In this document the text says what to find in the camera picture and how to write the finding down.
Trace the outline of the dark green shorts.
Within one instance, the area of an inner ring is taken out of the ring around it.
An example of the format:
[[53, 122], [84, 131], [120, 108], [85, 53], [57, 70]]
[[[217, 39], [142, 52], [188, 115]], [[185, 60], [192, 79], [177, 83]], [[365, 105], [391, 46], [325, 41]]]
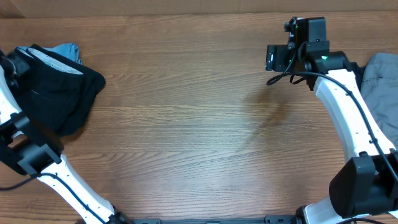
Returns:
[[18, 47], [15, 55], [30, 70], [10, 89], [29, 117], [59, 136], [68, 136], [84, 126], [96, 95], [104, 88], [102, 74], [39, 45]]

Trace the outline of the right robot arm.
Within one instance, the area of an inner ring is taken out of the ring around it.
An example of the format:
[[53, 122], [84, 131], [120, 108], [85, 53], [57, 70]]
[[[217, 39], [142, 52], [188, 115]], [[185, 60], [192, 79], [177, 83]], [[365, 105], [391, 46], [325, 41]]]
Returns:
[[375, 122], [360, 94], [353, 64], [332, 52], [324, 17], [293, 17], [284, 25], [285, 45], [267, 47], [266, 70], [273, 85], [289, 77], [306, 82], [328, 110], [345, 155], [331, 180], [328, 196], [297, 209], [294, 215], [268, 215], [266, 223], [373, 222], [376, 215], [397, 215], [397, 149]]

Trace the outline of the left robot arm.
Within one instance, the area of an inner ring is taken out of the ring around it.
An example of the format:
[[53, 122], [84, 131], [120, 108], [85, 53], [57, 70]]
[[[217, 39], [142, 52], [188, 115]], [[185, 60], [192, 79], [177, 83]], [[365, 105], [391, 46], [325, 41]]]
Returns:
[[1, 161], [56, 191], [85, 223], [129, 223], [63, 153], [61, 137], [84, 124], [106, 81], [102, 74], [39, 45], [1, 55]]

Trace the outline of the folded light blue jeans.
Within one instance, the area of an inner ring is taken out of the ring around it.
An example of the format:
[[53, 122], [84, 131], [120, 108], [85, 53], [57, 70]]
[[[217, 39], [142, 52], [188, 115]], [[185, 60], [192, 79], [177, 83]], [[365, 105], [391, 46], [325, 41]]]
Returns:
[[75, 63], [78, 63], [80, 65], [83, 64], [83, 62], [80, 58], [80, 48], [79, 48], [79, 46], [77, 46], [77, 44], [64, 43], [64, 44], [60, 44], [60, 45], [57, 45], [52, 48], [44, 47], [44, 49], [49, 52], [55, 52], [56, 54], [66, 57], [69, 60], [72, 60]]

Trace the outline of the dark folded garment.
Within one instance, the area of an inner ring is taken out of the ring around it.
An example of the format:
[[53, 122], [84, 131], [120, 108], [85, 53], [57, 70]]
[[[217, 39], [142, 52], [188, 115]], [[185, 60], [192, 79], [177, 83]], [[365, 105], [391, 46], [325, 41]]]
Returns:
[[355, 74], [356, 84], [358, 86], [358, 89], [360, 90], [363, 82], [364, 73], [366, 70], [366, 65], [360, 67], [356, 62], [351, 62], [351, 66]]

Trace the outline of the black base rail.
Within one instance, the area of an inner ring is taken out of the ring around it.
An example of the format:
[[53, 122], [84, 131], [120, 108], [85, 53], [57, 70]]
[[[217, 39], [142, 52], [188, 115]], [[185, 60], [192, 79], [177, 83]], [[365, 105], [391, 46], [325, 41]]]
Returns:
[[133, 219], [130, 224], [303, 224], [295, 215], [266, 215], [264, 218], [221, 218], [161, 220], [159, 218]]

